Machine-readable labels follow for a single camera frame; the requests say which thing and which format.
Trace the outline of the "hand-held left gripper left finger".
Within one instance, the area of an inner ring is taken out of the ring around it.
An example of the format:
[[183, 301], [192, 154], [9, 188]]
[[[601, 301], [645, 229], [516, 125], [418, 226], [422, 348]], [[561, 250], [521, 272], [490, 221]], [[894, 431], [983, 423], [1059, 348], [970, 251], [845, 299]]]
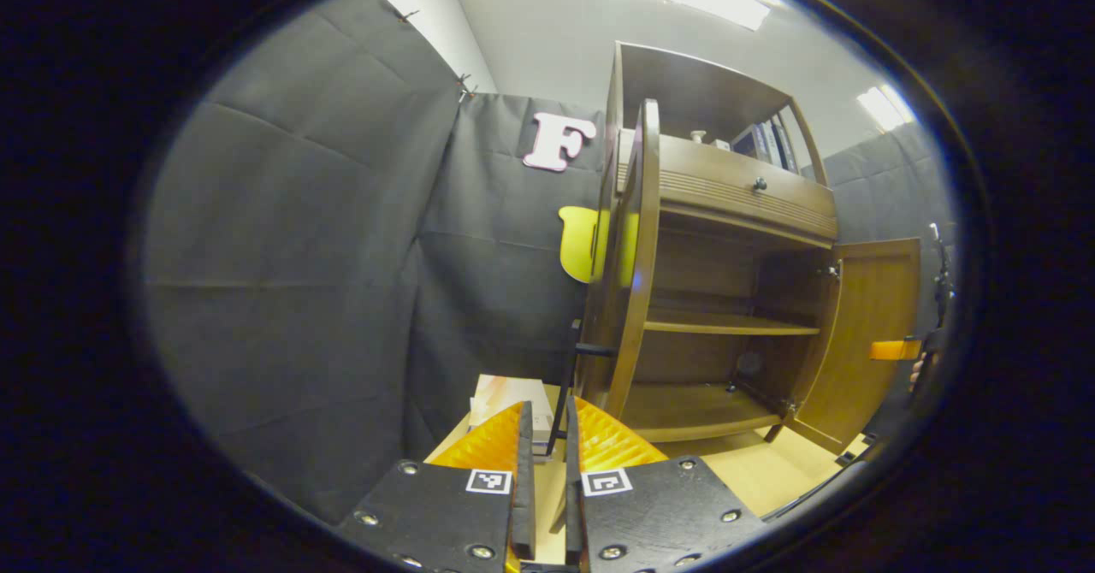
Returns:
[[535, 457], [528, 401], [430, 463], [400, 460], [339, 526], [400, 572], [517, 572], [535, 557]]

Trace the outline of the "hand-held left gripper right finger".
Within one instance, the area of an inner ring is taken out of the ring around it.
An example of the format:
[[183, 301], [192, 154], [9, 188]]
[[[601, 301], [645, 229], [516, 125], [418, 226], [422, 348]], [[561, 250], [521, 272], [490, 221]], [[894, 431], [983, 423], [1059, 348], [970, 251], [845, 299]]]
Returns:
[[766, 530], [704, 460], [669, 458], [602, 409], [566, 401], [565, 560], [580, 572], [692, 572]]

